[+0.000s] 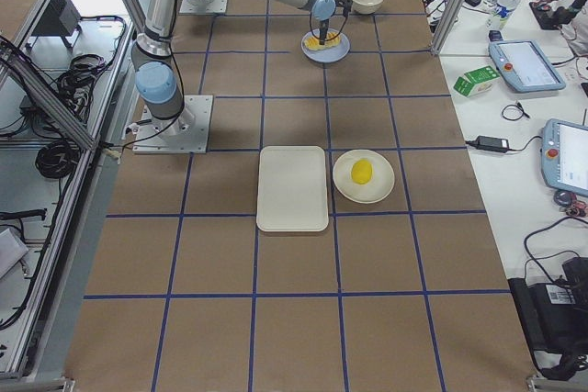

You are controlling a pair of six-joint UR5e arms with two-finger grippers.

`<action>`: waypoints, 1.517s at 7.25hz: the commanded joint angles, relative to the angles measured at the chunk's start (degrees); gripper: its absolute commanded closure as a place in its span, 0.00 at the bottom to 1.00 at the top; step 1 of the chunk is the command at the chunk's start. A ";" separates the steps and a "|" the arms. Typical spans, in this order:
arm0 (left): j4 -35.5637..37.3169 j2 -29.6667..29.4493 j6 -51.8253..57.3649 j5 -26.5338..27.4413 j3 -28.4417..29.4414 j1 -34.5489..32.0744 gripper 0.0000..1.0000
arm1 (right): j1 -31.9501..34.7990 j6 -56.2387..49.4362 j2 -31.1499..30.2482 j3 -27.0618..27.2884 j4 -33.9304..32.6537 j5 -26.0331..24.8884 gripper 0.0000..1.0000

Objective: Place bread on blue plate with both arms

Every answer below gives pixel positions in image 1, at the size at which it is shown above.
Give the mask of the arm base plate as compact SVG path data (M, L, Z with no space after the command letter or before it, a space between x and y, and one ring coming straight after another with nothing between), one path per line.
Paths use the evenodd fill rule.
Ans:
M133 131L135 142L131 145L138 154L205 153L209 139L209 124L213 106L212 95L186 95L183 112L168 128L169 121L153 118L144 105L142 119L150 122Z
M226 12L228 0L182 0L181 15L222 15Z

